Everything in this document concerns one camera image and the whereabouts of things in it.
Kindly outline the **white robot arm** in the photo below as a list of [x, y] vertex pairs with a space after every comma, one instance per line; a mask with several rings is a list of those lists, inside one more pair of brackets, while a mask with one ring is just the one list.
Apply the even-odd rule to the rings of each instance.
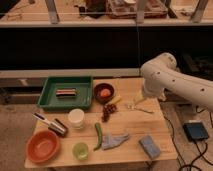
[[170, 53], [161, 53], [145, 62], [141, 68], [144, 81], [133, 103], [138, 104], [148, 98], [164, 96], [168, 89], [176, 95], [213, 112], [213, 81], [182, 74], [177, 71], [177, 61]]

